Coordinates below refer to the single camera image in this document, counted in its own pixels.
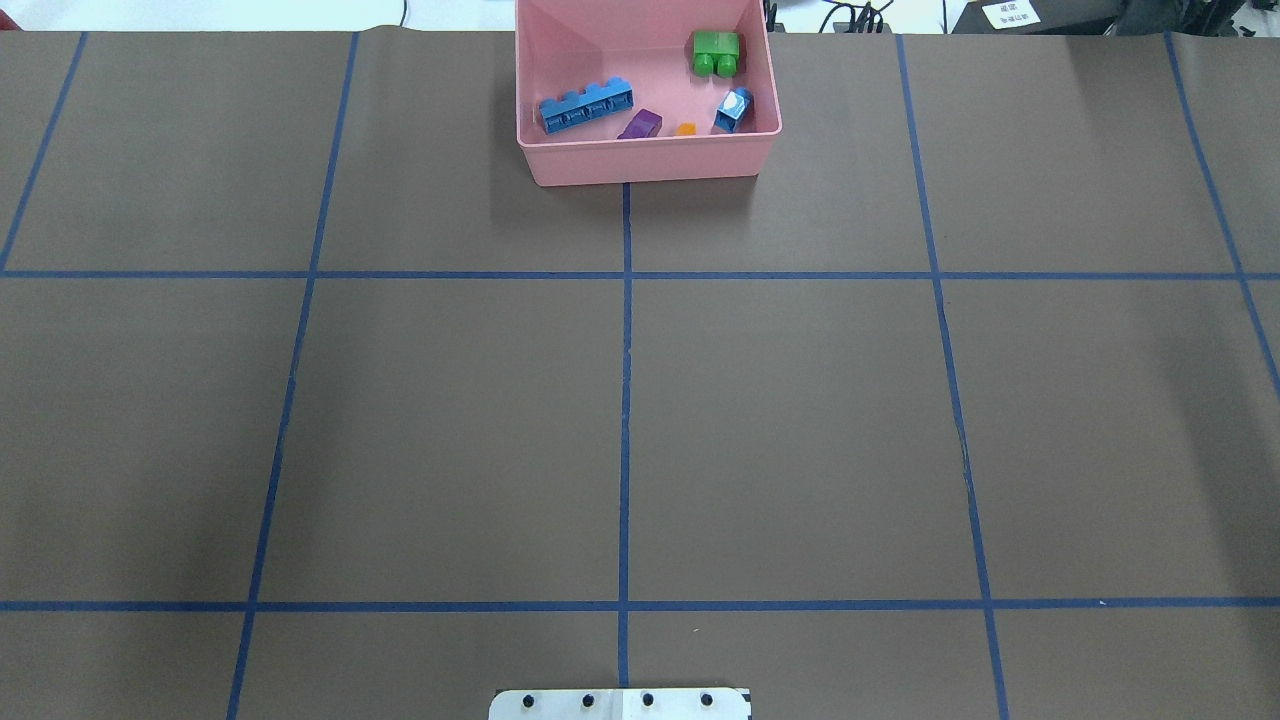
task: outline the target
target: lego brick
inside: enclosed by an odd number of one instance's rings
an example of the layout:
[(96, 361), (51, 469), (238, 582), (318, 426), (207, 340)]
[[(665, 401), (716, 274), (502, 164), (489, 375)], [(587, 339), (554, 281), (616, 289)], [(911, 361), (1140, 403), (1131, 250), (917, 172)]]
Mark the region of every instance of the lego brick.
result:
[(707, 77), (714, 70), (716, 74), (723, 78), (736, 76), (740, 45), (741, 38), (736, 32), (708, 29), (694, 32), (694, 51), (691, 58), (694, 74)]
[(539, 104), (538, 110), (543, 117), (543, 126), (550, 135), (604, 115), (628, 110), (631, 105), (631, 83), (620, 77), (612, 77), (603, 87), (593, 82), (582, 92), (576, 90), (566, 92), (561, 100), (548, 97)]
[(618, 136), (618, 140), (632, 140), (636, 137), (653, 137), (658, 135), (662, 129), (662, 115), (658, 113), (652, 113), (649, 110), (641, 109), (636, 113), (636, 117), (631, 118), (627, 123), (626, 129)]
[(724, 100), (721, 100), (721, 106), (716, 110), (716, 127), (726, 132), (737, 132), (737, 126), (750, 109), (751, 91), (735, 87), (724, 95)]

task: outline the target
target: table surface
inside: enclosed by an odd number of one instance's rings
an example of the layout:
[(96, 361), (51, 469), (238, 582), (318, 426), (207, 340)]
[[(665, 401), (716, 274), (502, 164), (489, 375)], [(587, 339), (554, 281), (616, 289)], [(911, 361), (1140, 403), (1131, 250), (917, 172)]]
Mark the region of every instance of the table surface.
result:
[(1280, 45), (773, 50), (545, 190), (509, 33), (0, 36), (4, 714), (1280, 715)]

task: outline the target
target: blue and white lego piece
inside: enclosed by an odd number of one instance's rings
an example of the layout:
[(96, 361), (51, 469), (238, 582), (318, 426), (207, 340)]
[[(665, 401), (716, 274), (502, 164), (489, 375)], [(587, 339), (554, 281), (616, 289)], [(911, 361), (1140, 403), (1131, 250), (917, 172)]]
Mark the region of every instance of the blue and white lego piece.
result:
[(543, 117), (547, 133), (550, 135), (604, 115), (630, 110), (632, 102), (631, 83), (612, 77), (604, 87), (593, 82), (582, 92), (576, 90), (566, 92), (563, 100), (548, 97), (538, 105), (538, 111)]
[(716, 127), (726, 132), (737, 132), (742, 117), (751, 109), (751, 91), (745, 87), (735, 87), (728, 91), (721, 106), (716, 109)]

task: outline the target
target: cable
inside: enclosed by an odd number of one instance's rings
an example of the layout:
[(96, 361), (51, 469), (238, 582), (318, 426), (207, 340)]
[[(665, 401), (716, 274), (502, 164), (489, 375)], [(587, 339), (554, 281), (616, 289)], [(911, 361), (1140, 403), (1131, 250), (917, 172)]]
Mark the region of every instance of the cable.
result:
[(778, 4), (764, 0), (764, 32), (773, 32), (778, 24)]
[(855, 5), (852, 3), (841, 3), (838, 0), (823, 0), (832, 5), (831, 12), (827, 17), (822, 19), (822, 26), (818, 32), (826, 32), (827, 23), (831, 22), (832, 15), (836, 14), (841, 8), (849, 8), (849, 29), (845, 32), (883, 32), (884, 31), (884, 10), (895, 3), (895, 0), (888, 0), (881, 9), (876, 9), (870, 3), (865, 5)]

